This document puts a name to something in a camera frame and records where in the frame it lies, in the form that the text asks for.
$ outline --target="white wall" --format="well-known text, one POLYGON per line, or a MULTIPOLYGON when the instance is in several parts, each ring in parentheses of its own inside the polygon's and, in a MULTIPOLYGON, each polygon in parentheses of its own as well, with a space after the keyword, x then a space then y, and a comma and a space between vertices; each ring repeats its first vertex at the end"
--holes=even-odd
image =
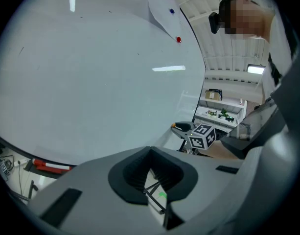
POLYGON ((250 84, 244 82, 234 82, 225 80, 204 80, 203 94, 208 89, 223 90, 224 97, 242 98, 256 103, 262 103, 262 86, 257 84, 250 84))

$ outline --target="power strip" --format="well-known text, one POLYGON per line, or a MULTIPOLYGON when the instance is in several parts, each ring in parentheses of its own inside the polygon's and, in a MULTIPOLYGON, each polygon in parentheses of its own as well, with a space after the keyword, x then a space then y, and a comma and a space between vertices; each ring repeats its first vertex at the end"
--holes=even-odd
POLYGON ((28 162, 27 159, 20 159, 20 160, 14 161, 14 167, 17 167, 17 166, 20 166, 20 165, 24 165, 27 162, 28 162))

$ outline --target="person's neck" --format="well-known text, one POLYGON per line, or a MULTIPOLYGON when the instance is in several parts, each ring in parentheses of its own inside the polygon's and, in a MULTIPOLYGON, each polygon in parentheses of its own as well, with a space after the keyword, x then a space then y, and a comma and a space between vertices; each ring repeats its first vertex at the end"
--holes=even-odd
POLYGON ((262 30, 261 37, 264 38, 268 43, 270 41, 271 26, 274 16, 275 12, 272 9, 266 8, 263 12, 264 27, 262 30))

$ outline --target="ceiling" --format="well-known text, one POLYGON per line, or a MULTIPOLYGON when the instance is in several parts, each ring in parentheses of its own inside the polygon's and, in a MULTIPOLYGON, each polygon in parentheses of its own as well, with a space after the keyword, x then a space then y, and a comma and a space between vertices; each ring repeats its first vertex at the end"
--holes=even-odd
MULTIPOLYGON (((204 88, 223 88, 223 95, 261 102, 261 75, 247 73, 248 64, 266 65, 269 45, 263 39, 234 40, 220 29, 210 30, 208 16, 218 12, 221 0, 176 0, 188 18, 204 56, 204 88)), ((272 0, 253 0, 273 8, 272 0)))

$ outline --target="white shirt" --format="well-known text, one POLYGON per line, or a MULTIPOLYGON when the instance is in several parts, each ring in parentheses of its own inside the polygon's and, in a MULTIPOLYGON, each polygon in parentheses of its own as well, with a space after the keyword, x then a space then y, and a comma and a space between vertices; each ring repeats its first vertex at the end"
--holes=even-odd
MULTIPOLYGON (((285 29, 278 12, 276 12, 272 20, 269 45, 272 61, 279 73, 284 76, 288 72, 292 60, 285 29)), ((265 99, 270 97, 271 93, 276 87, 271 72, 271 67, 268 64, 262 75, 262 85, 265 93, 265 99)))

